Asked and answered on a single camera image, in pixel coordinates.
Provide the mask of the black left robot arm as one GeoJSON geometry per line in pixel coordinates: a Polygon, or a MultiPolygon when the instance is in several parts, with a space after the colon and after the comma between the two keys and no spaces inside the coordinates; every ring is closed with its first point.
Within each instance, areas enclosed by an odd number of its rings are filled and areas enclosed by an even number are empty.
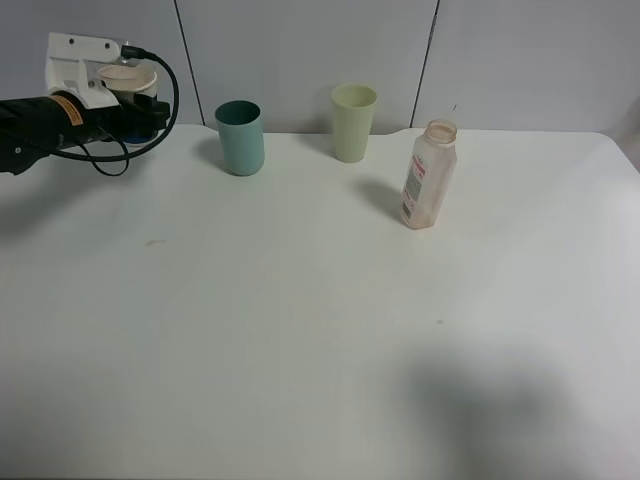
{"type": "Polygon", "coordinates": [[[144,143],[173,125],[167,102],[136,94],[88,109],[69,92],[1,102],[1,171],[20,175],[38,160],[96,142],[144,143]]]}

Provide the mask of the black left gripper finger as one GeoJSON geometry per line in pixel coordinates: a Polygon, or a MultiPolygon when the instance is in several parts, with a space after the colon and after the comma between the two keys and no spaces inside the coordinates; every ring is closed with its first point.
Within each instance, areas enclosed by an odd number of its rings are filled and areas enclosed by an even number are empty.
{"type": "Polygon", "coordinates": [[[124,122],[129,133],[157,133],[167,127],[171,107],[157,97],[134,94],[122,101],[124,122]]]}

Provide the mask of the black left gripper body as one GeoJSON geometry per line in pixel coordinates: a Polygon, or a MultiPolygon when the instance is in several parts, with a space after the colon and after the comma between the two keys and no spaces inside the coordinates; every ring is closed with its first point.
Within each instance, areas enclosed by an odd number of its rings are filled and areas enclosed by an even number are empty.
{"type": "Polygon", "coordinates": [[[113,138],[124,143],[142,145],[150,140],[150,133],[129,133],[124,122],[122,102],[118,106],[87,109],[78,106],[83,123],[77,127],[77,141],[80,144],[110,142],[113,138]]]}

